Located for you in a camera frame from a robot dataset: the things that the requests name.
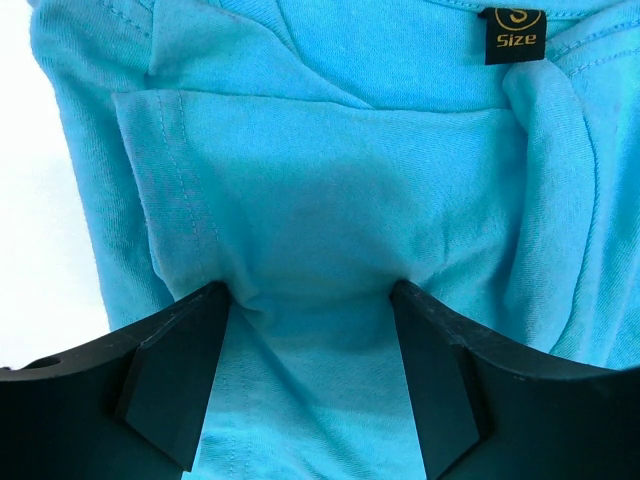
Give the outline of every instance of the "garment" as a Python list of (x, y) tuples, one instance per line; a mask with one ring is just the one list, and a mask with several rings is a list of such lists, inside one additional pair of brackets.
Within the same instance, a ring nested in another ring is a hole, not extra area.
[(113, 329), (234, 298), (185, 479), (424, 478), (393, 314), (409, 279), (544, 352), (640, 363), (640, 1), (41, 0)]

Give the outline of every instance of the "black size tag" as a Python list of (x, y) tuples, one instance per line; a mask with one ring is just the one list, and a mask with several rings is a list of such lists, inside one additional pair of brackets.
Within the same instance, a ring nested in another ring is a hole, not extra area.
[(544, 58), (547, 15), (542, 10), (486, 8), (478, 16), (487, 20), (485, 65)]

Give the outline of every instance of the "blue t-shirt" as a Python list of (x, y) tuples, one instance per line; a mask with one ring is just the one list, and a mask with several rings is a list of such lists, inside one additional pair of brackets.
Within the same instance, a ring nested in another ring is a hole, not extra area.
[[(400, 279), (640, 364), (640, 1), (35, 3), (111, 327), (235, 300), (185, 480), (424, 478)], [(486, 66), (487, 6), (546, 58)]]

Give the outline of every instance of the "clothing label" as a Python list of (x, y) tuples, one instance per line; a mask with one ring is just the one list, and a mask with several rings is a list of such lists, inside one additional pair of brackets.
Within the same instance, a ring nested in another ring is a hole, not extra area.
[(478, 16), (487, 20), (485, 65), (544, 58), (547, 15), (542, 10), (486, 8)]

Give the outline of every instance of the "blue fabric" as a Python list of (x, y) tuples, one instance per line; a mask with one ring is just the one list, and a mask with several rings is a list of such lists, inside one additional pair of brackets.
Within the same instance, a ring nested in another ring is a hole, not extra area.
[[(234, 296), (188, 480), (424, 478), (387, 295), (640, 364), (640, 1), (41, 0), (111, 327)], [(495, 1), (492, 6), (514, 6)]]

